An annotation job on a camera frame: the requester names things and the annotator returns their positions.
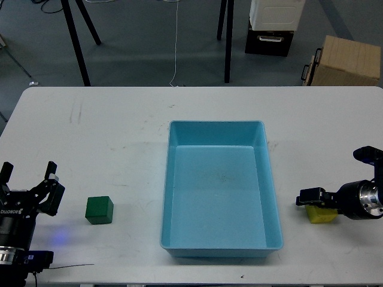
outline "cable on floor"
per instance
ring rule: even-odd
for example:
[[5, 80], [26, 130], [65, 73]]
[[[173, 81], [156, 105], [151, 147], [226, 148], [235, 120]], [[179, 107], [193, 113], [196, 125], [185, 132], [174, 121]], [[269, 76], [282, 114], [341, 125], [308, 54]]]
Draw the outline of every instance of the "cable on floor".
[[88, 3], [108, 3], [108, 2], [114, 2], [114, 1], [117, 1], [117, 0], [105, 0], [105, 1], [90, 1], [90, 0], [85, 0], [85, 2], [88, 2]]
[[180, 0], [164, 0], [165, 2], [177, 2], [177, 10], [175, 12], [175, 44], [174, 44], [174, 75], [172, 80], [170, 81], [169, 85], [174, 87], [172, 85], [172, 82], [174, 81], [175, 75], [177, 74], [177, 35], [178, 35], [178, 3]]
[[8, 122], [7, 118], [2, 114], [2, 112], [0, 112], [0, 117], [1, 117], [6, 123]]
[[57, 11], [52, 11], [52, 12], [49, 12], [49, 11], [46, 11], [44, 10], [44, 6], [46, 5], [46, 3], [48, 3], [50, 0], [31, 0], [31, 2], [33, 4], [42, 4], [42, 6], [40, 7], [40, 10], [46, 14], [55, 14], [55, 13], [58, 13], [58, 12], [61, 12], [62, 11], [62, 8], [57, 10]]

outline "white cord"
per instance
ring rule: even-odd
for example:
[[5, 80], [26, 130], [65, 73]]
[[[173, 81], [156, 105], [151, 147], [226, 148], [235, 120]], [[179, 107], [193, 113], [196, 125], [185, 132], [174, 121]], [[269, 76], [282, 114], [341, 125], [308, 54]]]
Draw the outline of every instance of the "white cord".
[[114, 1], [117, 1], [117, 0], [105, 0], [105, 1], [89, 1], [89, 0], [85, 0], [85, 2], [88, 2], [88, 3], [107, 3], [107, 2], [114, 2]]
[[173, 79], [170, 81], [169, 85], [174, 87], [172, 85], [172, 82], [174, 81], [175, 74], [177, 73], [177, 35], [178, 35], [178, 3], [180, 0], [164, 0], [165, 2], [177, 2], [177, 10], [175, 12], [175, 45], [174, 45], [174, 75]]

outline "green block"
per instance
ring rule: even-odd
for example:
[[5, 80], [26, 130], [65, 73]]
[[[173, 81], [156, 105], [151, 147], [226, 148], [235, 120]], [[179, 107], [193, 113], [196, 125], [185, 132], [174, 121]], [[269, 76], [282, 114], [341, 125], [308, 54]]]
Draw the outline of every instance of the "green block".
[[88, 197], [85, 218], [91, 224], [107, 224], [113, 220], [113, 202], [108, 196]]

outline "wire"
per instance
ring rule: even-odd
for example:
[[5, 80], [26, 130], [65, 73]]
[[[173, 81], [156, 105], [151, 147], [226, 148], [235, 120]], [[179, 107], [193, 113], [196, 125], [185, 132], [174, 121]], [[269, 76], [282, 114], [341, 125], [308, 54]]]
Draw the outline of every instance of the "wire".
[[61, 9], [59, 9], [59, 10], [57, 10], [57, 11], [53, 11], [53, 12], [46, 12], [46, 11], [44, 11], [44, 6], [45, 6], [45, 4], [46, 3], [48, 3], [49, 2], [49, 0], [46, 0], [43, 4], [42, 4], [42, 6], [40, 7], [40, 10], [42, 11], [42, 12], [44, 12], [44, 13], [46, 13], [46, 14], [55, 14], [55, 13], [58, 13], [58, 12], [61, 12], [62, 10], [63, 10], [63, 8], [61, 8]]
[[105, 0], [105, 1], [89, 1], [89, 0], [85, 0], [85, 2], [88, 2], [88, 3], [108, 3], [108, 2], [114, 2], [114, 1], [117, 1], [117, 0]]
[[61, 268], [76, 267], [76, 266], [87, 266], [87, 265], [94, 265], [94, 264], [77, 264], [77, 265], [68, 265], [68, 266], [61, 266], [61, 267], [53, 267], [53, 268], [48, 268], [48, 269], [61, 269]]
[[2, 112], [0, 112], [0, 117], [1, 117], [6, 123], [8, 122], [7, 118], [2, 114]]
[[32, 273], [35, 276], [35, 287], [37, 287], [37, 272]]
[[61, 12], [63, 8], [57, 10], [57, 11], [52, 11], [52, 12], [48, 12], [46, 10], [44, 10], [44, 6], [46, 5], [46, 3], [48, 3], [50, 0], [31, 0], [31, 2], [33, 4], [41, 4], [42, 3], [42, 6], [40, 7], [40, 10], [46, 14], [55, 14], [55, 13], [58, 13], [58, 12]]
[[175, 75], [177, 73], [177, 35], [178, 35], [178, 3], [180, 0], [164, 0], [165, 2], [177, 2], [177, 10], [175, 12], [175, 44], [174, 44], [174, 75], [172, 80], [170, 81], [169, 85], [174, 87], [172, 85], [172, 82], [174, 81]]

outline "black drawer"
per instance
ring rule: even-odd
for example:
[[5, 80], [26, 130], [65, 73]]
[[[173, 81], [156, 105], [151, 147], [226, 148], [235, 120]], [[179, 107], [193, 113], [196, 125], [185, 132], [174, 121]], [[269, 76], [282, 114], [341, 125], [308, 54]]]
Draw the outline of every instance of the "black drawer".
[[248, 30], [245, 53], [287, 57], [293, 40], [293, 31]]

